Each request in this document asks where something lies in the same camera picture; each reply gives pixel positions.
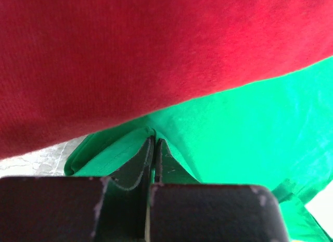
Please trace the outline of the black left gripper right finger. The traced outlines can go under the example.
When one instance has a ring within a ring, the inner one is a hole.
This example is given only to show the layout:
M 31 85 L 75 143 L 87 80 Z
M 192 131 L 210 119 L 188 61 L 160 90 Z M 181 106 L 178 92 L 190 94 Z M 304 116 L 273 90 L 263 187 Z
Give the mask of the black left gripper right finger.
M 201 184 L 156 146 L 150 189 L 151 241 L 287 241 L 274 195 L 259 185 Z

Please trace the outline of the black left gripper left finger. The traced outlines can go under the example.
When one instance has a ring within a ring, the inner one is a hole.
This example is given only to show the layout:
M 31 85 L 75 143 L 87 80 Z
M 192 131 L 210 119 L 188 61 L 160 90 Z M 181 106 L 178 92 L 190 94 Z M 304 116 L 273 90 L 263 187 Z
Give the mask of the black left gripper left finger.
M 154 138 L 102 177 L 1 179 L 1 241 L 148 241 Z

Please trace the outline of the green t shirt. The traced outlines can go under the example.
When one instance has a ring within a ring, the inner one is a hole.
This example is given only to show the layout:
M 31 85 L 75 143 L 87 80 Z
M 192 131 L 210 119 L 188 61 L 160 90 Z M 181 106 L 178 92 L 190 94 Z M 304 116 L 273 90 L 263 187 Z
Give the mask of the green t shirt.
M 91 134 L 67 176 L 104 176 L 163 140 L 163 173 L 258 184 L 276 196 L 291 239 L 332 241 L 306 205 L 332 181 L 332 59 L 290 75 L 193 99 Z

